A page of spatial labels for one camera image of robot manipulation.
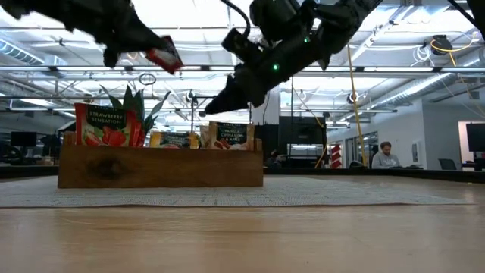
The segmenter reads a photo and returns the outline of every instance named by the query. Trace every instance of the green plant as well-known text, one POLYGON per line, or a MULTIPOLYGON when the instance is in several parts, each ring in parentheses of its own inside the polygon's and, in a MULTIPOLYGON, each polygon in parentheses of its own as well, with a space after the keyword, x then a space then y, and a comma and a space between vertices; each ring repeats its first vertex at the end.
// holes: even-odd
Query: green plant
POLYGON ((145 103, 143 101, 143 89, 137 91, 135 95, 133 95, 133 92, 130 86, 127 86, 127 90, 125 91, 124 97, 123 97, 123 103, 121 103, 118 99, 110 95, 109 91, 104 86, 101 86, 101 88, 106 94, 108 94, 109 100, 111 101, 111 104, 113 105, 114 108, 132 110, 136 112, 136 119, 138 122, 141 123, 142 125, 141 130, 145 135, 150 131, 150 129, 153 128, 153 124, 155 124, 155 120, 158 117, 157 115, 156 116, 154 115, 161 110, 165 100, 167 100, 168 95, 170 95, 170 91, 167 92, 164 98, 155 106, 153 106, 152 111, 145 118, 145 103))

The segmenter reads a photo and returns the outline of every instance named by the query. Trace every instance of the wooden box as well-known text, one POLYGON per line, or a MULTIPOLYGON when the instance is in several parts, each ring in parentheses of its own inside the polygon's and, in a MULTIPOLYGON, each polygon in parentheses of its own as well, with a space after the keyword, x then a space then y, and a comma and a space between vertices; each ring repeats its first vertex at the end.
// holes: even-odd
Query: wooden box
POLYGON ((260 187, 257 152, 63 146, 58 188, 260 187))

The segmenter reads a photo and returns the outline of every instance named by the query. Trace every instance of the yellow cable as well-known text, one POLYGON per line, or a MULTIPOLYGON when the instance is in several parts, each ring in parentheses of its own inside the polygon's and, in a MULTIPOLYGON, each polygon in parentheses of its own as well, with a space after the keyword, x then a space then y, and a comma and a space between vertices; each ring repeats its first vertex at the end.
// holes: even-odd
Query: yellow cable
POLYGON ((350 44, 347 44, 347 57, 349 58, 350 82, 352 83, 352 100, 354 101, 355 122, 357 123, 358 138, 361 142, 362 164, 367 166, 367 156, 365 155, 364 137, 362 136, 361 122, 358 117, 357 92, 354 84, 354 71, 352 67, 352 56, 350 54, 350 44))
MULTIPOLYGON (((453 54, 450 52, 449 53, 449 58, 452 60, 452 63, 453 63, 453 66, 456 67, 456 61, 455 61, 455 57, 453 57, 453 54)), ((467 93, 468 93, 468 96, 470 97, 470 99, 472 98, 472 95, 471 95, 471 92, 470 90, 468 89, 468 85, 466 84, 466 82, 463 80, 462 77, 459 77, 460 81, 465 85, 465 89, 467 90, 467 93)), ((475 102, 473 100, 475 106, 477 106, 478 110, 480 110, 480 112, 482 112, 482 114, 485 115, 485 111, 480 107, 480 105, 478 104, 478 102, 475 102)))
POLYGON ((473 45, 473 43, 474 43, 473 38, 470 40, 470 43, 469 43, 469 44, 467 44, 467 45, 465 45, 464 47, 459 48, 459 49, 441 49, 441 48, 439 48, 439 47, 437 47, 437 46, 435 46, 435 45, 434 45, 434 43, 436 42, 436 40, 431 41, 430 45, 431 45, 431 47, 432 47, 432 48, 437 49, 437 50, 440 50, 441 52, 448 52, 448 53, 452 53, 452 52, 459 52, 459 51, 461 51, 461 50, 463 50, 463 49, 467 49, 467 48, 469 48, 471 45, 473 45))
MULTIPOLYGON (((302 104, 307 108, 307 110, 310 110, 310 108, 306 105, 306 103, 303 101, 303 99, 300 98, 300 96, 298 96, 298 93, 296 92, 296 90, 293 87, 292 87, 292 92, 294 92, 296 94, 296 96, 298 97, 298 99, 300 99, 300 102, 302 102, 302 104)), ((312 112, 312 111, 310 111, 310 113, 317 120, 318 126, 320 126, 320 128, 323 128, 324 125, 320 122, 320 119, 318 119, 317 115, 314 112, 312 112)), ((327 152, 327 146, 324 147, 324 151, 321 153, 321 156, 318 159, 317 164, 315 164, 315 168, 318 168, 318 165, 320 164, 320 162, 322 161, 322 159, 324 159, 325 152, 327 152)))

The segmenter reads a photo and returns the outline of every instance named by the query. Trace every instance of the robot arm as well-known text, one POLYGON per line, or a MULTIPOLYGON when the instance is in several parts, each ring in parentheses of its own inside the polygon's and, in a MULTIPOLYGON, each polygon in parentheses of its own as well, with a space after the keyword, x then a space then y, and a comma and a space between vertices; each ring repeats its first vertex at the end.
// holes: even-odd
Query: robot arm
MULTIPOLYGON (((131 0, 0 0, 0 5, 17 19, 36 11, 59 20, 68 31, 78 29, 93 35, 97 43, 106 45, 104 61, 109 67, 124 52, 157 49, 179 58, 171 40, 157 36, 138 18, 131 0)), ((159 61, 154 62, 171 68, 167 59, 159 61)))
MULTIPOLYGON (((258 47, 237 30, 231 30, 222 46, 244 63, 227 77, 227 85, 205 108, 206 114, 217 114, 254 107, 264 103, 268 90, 287 81, 314 62, 325 70, 330 56, 340 52, 357 32, 364 19, 383 0, 339 0, 335 5, 304 0, 254 0, 251 20, 261 29, 270 48, 258 47), (313 30, 314 19, 321 24, 313 30)), ((483 0, 468 0, 477 21, 459 9, 475 26, 485 30, 485 19, 478 16, 483 0)))

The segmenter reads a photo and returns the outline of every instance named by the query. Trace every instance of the food pouch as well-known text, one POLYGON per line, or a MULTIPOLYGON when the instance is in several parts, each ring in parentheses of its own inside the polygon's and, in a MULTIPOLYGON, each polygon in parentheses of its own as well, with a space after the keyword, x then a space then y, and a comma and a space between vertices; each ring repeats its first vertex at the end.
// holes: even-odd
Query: food pouch
POLYGON ((254 150, 253 124, 209 123, 211 149, 254 150))
POLYGON ((136 112, 75 103, 76 143, 90 146, 132 146, 136 112))
POLYGON ((193 133, 152 132, 150 147, 164 149, 197 149, 199 141, 193 133))

